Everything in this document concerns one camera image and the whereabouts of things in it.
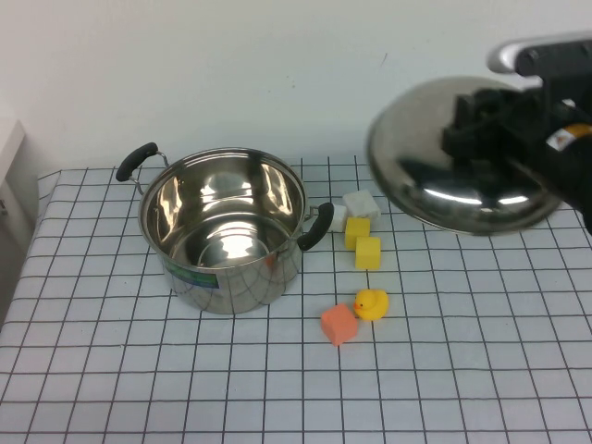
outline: yellow rubber duck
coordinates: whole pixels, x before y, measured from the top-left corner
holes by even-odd
[[[384,290],[360,290],[353,311],[364,321],[376,321],[389,310],[389,296]]]

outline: orange cube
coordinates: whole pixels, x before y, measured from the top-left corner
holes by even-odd
[[[345,303],[321,314],[321,328],[334,346],[358,334],[358,321]]]

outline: pot lid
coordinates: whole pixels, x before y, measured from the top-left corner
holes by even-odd
[[[516,166],[488,160],[468,168],[440,145],[458,94],[512,89],[482,78],[446,78],[421,84],[387,107],[370,129],[366,154],[379,188],[402,211],[451,231],[490,235],[540,222],[560,200]]]

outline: pot handle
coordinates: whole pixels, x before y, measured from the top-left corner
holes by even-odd
[[[306,252],[313,248],[329,231],[331,222],[333,222],[333,214],[335,213],[335,207],[333,203],[323,203],[318,207],[318,217],[313,223],[308,233],[303,234],[296,240],[298,246],[303,252]]]
[[[149,142],[146,143],[144,146],[141,146],[137,150],[132,151],[131,153],[129,153],[128,157],[123,159],[123,162],[121,162],[121,165],[117,169],[115,179],[117,179],[117,181],[119,182],[134,180],[131,176],[131,173],[133,173],[134,170],[136,170],[144,160],[156,154],[160,155],[164,159],[165,167],[168,167],[167,157],[160,151],[158,151],[156,143]]]

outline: pot rim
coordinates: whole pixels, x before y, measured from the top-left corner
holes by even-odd
[[[230,265],[230,266],[220,266],[220,267],[187,265],[187,264],[183,264],[182,262],[179,262],[179,261],[173,259],[168,254],[164,253],[160,248],[158,248],[158,246],[152,240],[152,237],[148,233],[146,221],[142,218],[142,212],[143,212],[144,206],[147,204],[148,200],[153,197],[155,192],[157,192],[158,190],[160,190],[160,188],[162,188],[162,185],[164,184],[164,182],[166,180],[168,180],[171,176],[173,176],[174,171],[181,169],[183,167],[186,167],[189,163],[197,161],[198,159],[203,160],[204,157],[208,157],[213,154],[258,154],[262,157],[261,161],[266,160],[266,161],[270,161],[272,165],[276,164],[273,166],[283,169],[284,172],[288,173],[292,177],[292,179],[295,181],[296,185],[298,185],[298,188],[300,189],[301,195],[302,195],[302,211],[300,214],[300,220],[298,221],[298,225],[296,226],[296,228],[292,231],[290,236],[284,242],[282,242],[277,248],[270,251],[265,256],[262,256],[258,259],[255,259],[255,260],[252,260],[250,262],[246,262],[246,263],[240,264],[240,265]],[[285,161],[281,160],[279,157],[276,157],[270,153],[266,153],[265,151],[256,150],[253,148],[220,147],[220,148],[211,148],[208,150],[200,151],[199,153],[187,155],[185,157],[180,158],[178,161],[174,162],[173,164],[166,167],[165,169],[163,169],[158,174],[158,176],[156,176],[152,180],[152,182],[150,182],[150,184],[148,185],[148,188],[146,189],[146,191],[144,192],[144,194],[142,195],[142,197],[140,199],[140,204],[138,205],[138,224],[140,225],[140,231],[142,232],[143,237],[148,242],[148,245],[156,252],[156,254],[161,256],[161,258],[166,259],[169,263],[172,263],[174,266],[177,266],[179,268],[183,268],[183,269],[197,272],[197,273],[212,273],[212,274],[214,274],[214,273],[218,273],[218,272],[221,272],[224,270],[237,269],[237,268],[241,268],[243,266],[253,265],[253,264],[256,264],[257,262],[264,261],[270,255],[286,251],[288,249],[287,244],[290,242],[295,242],[294,238],[296,237],[296,234],[302,230],[302,226],[307,219],[307,215],[309,214],[307,211],[305,211],[306,208],[308,208],[308,197],[306,195],[306,189],[304,188],[304,183],[303,183],[302,179],[298,177],[296,172],[291,168],[291,166],[289,166]]]

